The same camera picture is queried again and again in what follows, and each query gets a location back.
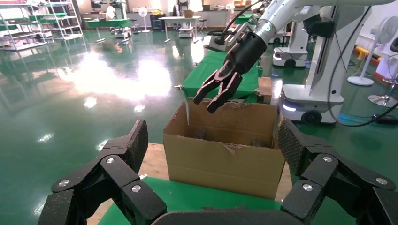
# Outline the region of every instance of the wooden board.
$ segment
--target wooden board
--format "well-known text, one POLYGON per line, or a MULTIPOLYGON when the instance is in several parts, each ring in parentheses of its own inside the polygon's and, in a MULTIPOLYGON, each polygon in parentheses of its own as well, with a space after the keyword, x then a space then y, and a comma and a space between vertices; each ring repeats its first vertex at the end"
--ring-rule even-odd
MULTIPOLYGON (((147 174, 150 177, 168 180, 168 170, 166 162, 166 154, 162 144, 149 143, 144 161, 142 162, 139 175, 147 174)), ((278 191, 276 192, 275 201, 281 202, 291 190, 291 179, 289 166, 285 163, 281 181, 279 182, 278 191)), ((97 225, 105 213, 111 207, 112 199, 102 203, 94 215, 87 220, 88 225, 97 225)))

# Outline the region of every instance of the box flap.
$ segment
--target box flap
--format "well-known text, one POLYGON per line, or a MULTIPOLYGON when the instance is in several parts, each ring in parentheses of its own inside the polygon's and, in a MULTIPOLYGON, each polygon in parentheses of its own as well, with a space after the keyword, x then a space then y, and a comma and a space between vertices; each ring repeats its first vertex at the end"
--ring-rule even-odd
POLYGON ((276 131, 274 133, 274 139, 272 141, 272 146, 274 149, 279 149, 279 147, 278 147, 278 132, 279 132, 279 129, 281 128, 282 121, 283 121, 283 115, 282 115, 282 111, 280 111, 278 114, 278 124, 276 125, 276 131))
POLYGON ((277 107, 257 103, 227 102, 211 114, 206 110, 211 99, 204 99, 199 105, 188 99, 189 125, 216 127, 273 134, 277 107))
POLYGON ((188 120, 185 102, 182 102, 176 113, 163 130, 164 134, 185 136, 188 134, 188 120))

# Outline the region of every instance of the white pole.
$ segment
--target white pole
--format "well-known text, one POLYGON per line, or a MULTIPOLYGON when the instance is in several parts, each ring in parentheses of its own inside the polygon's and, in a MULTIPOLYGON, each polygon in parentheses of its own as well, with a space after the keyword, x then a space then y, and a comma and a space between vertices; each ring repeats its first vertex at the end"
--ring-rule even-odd
POLYGON ((375 52, 375 48, 377 46, 377 40, 375 40, 375 42, 373 43, 372 49, 369 52, 369 55, 367 56, 366 62, 365 62, 365 66, 363 67, 362 73, 361 73, 361 80, 363 79, 363 77, 365 76, 366 73, 366 69, 369 66, 370 60, 372 59, 372 55, 375 52))
POLYGON ((376 45, 377 45, 377 42, 378 42, 377 40, 378 39, 376 37, 376 40, 373 43, 372 49, 370 50, 369 55, 367 56, 367 59, 366 59, 366 62, 365 62, 365 66, 363 67, 361 76, 350 76, 347 79, 348 82, 350 82, 352 84, 359 85, 359 86, 371 86, 371 85, 373 85, 374 81, 372 79, 366 78, 364 76, 365 76, 365 73, 366 73, 366 69, 369 66, 370 60, 372 59, 373 52, 375 51, 375 48, 376 48, 376 45))
POLYGON ((146 16, 144 17, 144 27, 145 27, 145 31, 146 31, 146 16))
POLYGON ((146 16, 144 16, 143 19, 144 19, 145 30, 143 30, 142 32, 143 32, 143 33, 151 32, 150 30, 146 30, 146 20, 145 20, 145 19, 146 19, 146 16))

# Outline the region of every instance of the shelving unit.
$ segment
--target shelving unit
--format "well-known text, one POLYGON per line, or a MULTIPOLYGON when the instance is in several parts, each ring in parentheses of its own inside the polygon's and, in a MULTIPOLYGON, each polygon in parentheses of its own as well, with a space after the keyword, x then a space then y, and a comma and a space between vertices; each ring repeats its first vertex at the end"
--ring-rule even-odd
MULTIPOLYGON (((11 9, 11 8, 19 8, 22 13, 23 13, 22 11, 23 8, 31 8, 33 11, 32 5, 30 4, 0 4, 0 9, 11 9)), ((0 41, 3 42, 0 49, 6 51, 20 51, 47 44, 47 42, 44 39, 41 26, 36 16, 34 16, 35 20, 32 21, 30 21, 27 18, 5 19, 0 12, 0 17, 1 17, 0 31, 8 32, 7 35, 0 37, 0 41), (36 25, 38 27, 38 30, 33 31, 31 25, 36 25), (26 30, 23 30, 22 26, 27 27, 27 32, 26 30), (21 32, 12 34, 11 30, 21 30, 21 32), (40 42, 35 39, 37 35, 39 35, 42 38, 41 40, 43 42, 40 42), (4 42, 9 42, 10 45, 5 46, 4 42)))
POLYGON ((57 27, 51 28, 51 31, 59 31, 61 36, 59 37, 54 37, 54 39, 61 39, 61 40, 70 40, 78 37, 83 36, 83 31, 82 27, 80 25, 79 19, 75 13, 75 7, 73 6, 73 3, 71 1, 60 1, 60 2, 49 2, 42 7, 47 7, 51 8, 51 11, 53 12, 53 16, 51 18, 48 18, 48 16, 44 17, 44 20, 46 23, 56 23, 57 27), (64 16, 59 16, 59 14, 54 13, 54 7, 61 7, 64 16), (71 10, 69 10, 69 13, 73 13, 75 15, 68 15, 65 7, 71 7, 71 10), (75 19, 76 23, 71 24, 70 19, 75 19), (79 28, 80 32, 79 33, 74 33, 73 29, 74 28, 79 28))

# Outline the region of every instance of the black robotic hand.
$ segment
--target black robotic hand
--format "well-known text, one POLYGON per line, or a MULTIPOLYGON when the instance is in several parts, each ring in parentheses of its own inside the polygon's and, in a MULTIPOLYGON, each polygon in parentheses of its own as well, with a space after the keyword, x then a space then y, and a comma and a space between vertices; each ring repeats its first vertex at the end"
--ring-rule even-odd
POLYGON ((253 67, 266 49, 267 44, 255 33, 245 34, 227 53, 224 65, 203 82, 193 102, 199 104, 209 92, 220 87, 207 106, 207 110, 214 113, 235 94, 243 80, 242 75, 253 67))

